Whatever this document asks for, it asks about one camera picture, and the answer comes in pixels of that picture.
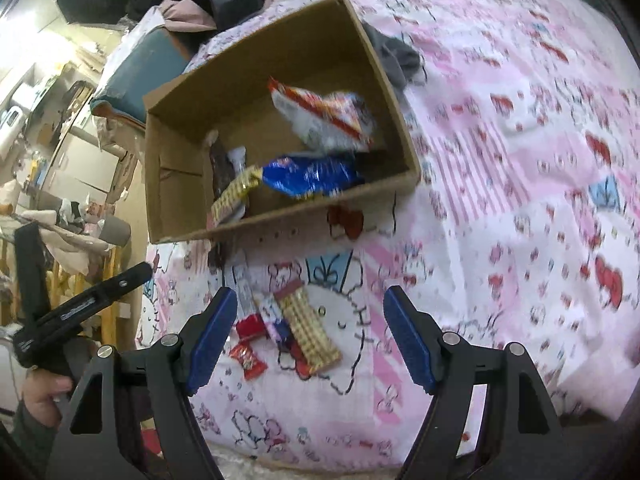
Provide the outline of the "person's left hand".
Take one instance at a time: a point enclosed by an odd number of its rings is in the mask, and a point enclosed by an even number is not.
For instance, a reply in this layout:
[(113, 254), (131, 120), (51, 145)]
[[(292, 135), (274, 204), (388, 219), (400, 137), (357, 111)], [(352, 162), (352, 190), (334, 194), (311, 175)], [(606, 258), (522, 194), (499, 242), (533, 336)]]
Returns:
[(73, 390), (73, 381), (66, 376), (37, 368), (24, 381), (22, 400), (32, 418), (48, 428), (56, 428), (62, 415), (55, 399)]

